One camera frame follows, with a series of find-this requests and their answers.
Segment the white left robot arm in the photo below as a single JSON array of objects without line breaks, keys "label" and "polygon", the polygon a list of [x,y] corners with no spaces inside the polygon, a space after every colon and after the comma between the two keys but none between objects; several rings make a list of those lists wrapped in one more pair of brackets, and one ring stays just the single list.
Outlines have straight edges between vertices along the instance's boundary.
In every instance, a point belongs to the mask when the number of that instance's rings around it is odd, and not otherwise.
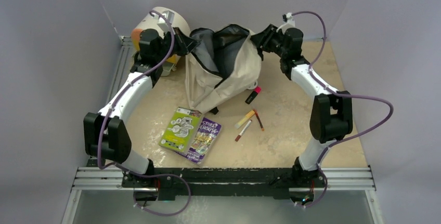
[{"label": "white left robot arm", "polygon": [[104,160],[135,174],[142,187],[154,183],[154,164],[132,148],[125,122],[141,99],[154,88],[162,73],[164,60],[173,55],[189,54],[198,41],[175,27],[160,34],[156,29],[141,31],[139,48],[126,82],[98,113],[87,113],[83,120],[85,152],[98,160],[104,169]]}]

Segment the beige canvas backpack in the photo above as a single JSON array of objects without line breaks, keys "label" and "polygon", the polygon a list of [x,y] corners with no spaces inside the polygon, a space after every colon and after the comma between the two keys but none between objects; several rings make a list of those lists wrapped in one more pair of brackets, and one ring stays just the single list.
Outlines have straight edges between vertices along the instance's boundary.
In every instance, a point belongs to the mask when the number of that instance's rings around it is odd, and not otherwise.
[{"label": "beige canvas backpack", "polygon": [[254,32],[237,24],[213,31],[198,28],[198,43],[186,56],[185,90],[192,110],[207,113],[258,86],[263,54],[251,41]]}]

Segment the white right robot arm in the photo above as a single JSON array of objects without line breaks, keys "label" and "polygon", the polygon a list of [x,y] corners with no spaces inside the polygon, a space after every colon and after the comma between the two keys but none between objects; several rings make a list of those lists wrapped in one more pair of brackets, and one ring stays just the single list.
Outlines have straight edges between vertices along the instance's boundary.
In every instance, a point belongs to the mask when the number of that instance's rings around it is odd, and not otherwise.
[{"label": "white right robot arm", "polygon": [[352,100],[347,91],[338,91],[327,84],[302,55],[303,32],[297,28],[285,31],[269,25],[251,36],[260,52],[273,52],[280,58],[280,69],[312,99],[309,120],[312,139],[296,159],[293,182],[304,186],[312,180],[330,146],[353,131]]}]

